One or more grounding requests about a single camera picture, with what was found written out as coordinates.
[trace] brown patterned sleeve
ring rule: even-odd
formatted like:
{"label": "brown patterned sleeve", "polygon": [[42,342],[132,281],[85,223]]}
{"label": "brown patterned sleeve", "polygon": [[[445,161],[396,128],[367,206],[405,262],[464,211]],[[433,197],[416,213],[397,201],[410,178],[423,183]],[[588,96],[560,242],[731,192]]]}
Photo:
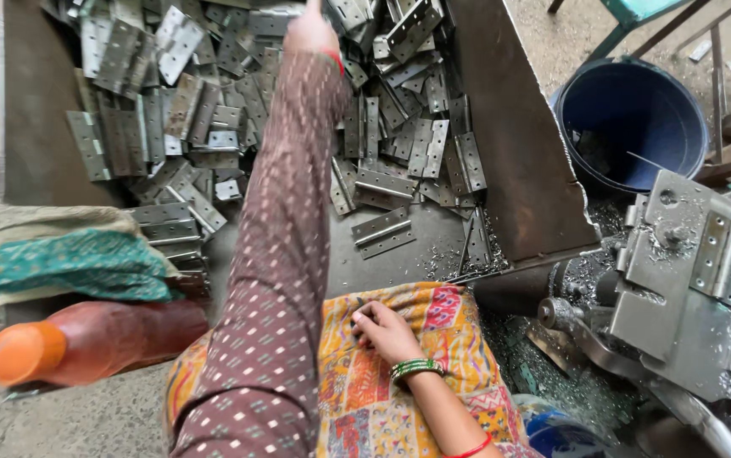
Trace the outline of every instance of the brown patterned sleeve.
{"label": "brown patterned sleeve", "polygon": [[329,156],[351,99],[327,56],[286,54],[195,398],[171,456],[309,456],[317,444]]}

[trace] teal fabric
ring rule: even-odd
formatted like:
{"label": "teal fabric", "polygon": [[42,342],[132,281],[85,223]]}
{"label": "teal fabric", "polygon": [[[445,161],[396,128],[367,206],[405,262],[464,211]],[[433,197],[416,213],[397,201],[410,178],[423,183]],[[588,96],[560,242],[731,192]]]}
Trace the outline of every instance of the teal fabric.
{"label": "teal fabric", "polygon": [[0,293],[43,286],[119,301],[172,300],[165,265],[143,239],[85,229],[0,246]]}

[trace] red thread bracelet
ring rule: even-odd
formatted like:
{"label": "red thread bracelet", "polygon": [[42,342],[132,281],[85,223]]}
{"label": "red thread bracelet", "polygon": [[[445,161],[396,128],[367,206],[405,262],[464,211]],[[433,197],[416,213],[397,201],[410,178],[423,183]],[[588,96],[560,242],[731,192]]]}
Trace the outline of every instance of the red thread bracelet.
{"label": "red thread bracelet", "polygon": [[487,433],[487,438],[484,440],[484,442],[481,442],[481,445],[479,445],[478,447],[476,447],[472,450],[468,450],[467,452],[464,452],[461,455],[452,455],[452,456],[445,455],[443,458],[467,458],[468,456],[473,456],[476,453],[481,452],[487,446],[487,444],[490,443],[491,440],[493,440],[493,436],[491,436],[490,433]]}
{"label": "red thread bracelet", "polygon": [[334,60],[337,63],[337,66],[340,67],[340,76],[345,76],[346,73],[345,70],[343,70],[343,61],[340,59],[340,53],[332,50],[323,50],[322,53]]}

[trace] pile of hinges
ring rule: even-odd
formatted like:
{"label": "pile of hinges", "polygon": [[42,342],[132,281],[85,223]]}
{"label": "pile of hinges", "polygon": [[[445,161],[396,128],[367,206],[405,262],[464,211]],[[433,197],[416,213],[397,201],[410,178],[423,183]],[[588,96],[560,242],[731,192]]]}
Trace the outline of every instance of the pile of hinges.
{"label": "pile of hinges", "polygon": [[414,240],[406,230],[409,204],[433,201],[465,219],[470,262],[490,263],[475,194],[487,183],[449,57],[456,26],[446,0],[324,6],[343,37],[343,66],[356,91],[341,125],[340,155],[331,159],[331,200],[340,215],[363,204],[393,210],[352,228],[363,258]]}
{"label": "pile of hinges", "polygon": [[89,179],[122,180],[141,205],[126,212],[151,245],[204,286],[201,245],[227,223],[214,204],[246,193],[240,163],[262,140],[283,35],[304,9],[222,3],[43,5],[80,35],[85,111],[67,120]]}

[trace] blue plastic tub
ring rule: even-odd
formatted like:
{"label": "blue plastic tub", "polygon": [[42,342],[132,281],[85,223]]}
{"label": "blue plastic tub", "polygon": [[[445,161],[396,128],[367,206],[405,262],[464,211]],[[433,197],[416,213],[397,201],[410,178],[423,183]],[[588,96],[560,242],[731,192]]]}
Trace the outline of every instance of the blue plastic tub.
{"label": "blue plastic tub", "polygon": [[[593,192],[650,191],[659,169],[626,151],[693,178],[709,148],[705,119],[694,97],[676,79],[641,60],[585,64],[550,101],[578,180]],[[605,138],[611,148],[605,148],[604,166],[584,159],[575,149],[572,131]]]}

